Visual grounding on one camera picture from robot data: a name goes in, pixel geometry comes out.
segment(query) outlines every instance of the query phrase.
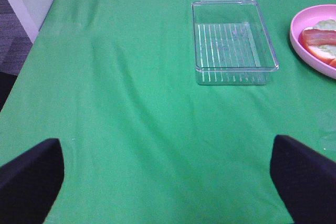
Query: transparent tray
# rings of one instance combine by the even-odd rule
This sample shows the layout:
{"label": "transparent tray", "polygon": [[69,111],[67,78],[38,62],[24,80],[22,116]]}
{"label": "transparent tray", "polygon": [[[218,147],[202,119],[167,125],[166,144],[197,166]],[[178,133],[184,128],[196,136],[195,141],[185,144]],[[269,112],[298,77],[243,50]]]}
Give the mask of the transparent tray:
{"label": "transparent tray", "polygon": [[279,68],[255,0],[194,2],[197,83],[266,84]]}

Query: green tablecloth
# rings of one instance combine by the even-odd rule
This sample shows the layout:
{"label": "green tablecloth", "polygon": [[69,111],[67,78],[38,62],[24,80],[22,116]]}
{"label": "green tablecloth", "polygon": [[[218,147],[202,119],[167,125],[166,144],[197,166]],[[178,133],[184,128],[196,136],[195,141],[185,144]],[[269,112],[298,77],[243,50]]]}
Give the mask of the green tablecloth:
{"label": "green tablecloth", "polygon": [[46,223],[291,223],[269,176],[275,135],[336,159],[336,82],[288,36],[298,11],[335,0],[257,0],[280,69],[217,87],[196,84],[193,1],[54,1],[0,113],[0,164],[61,140]]}

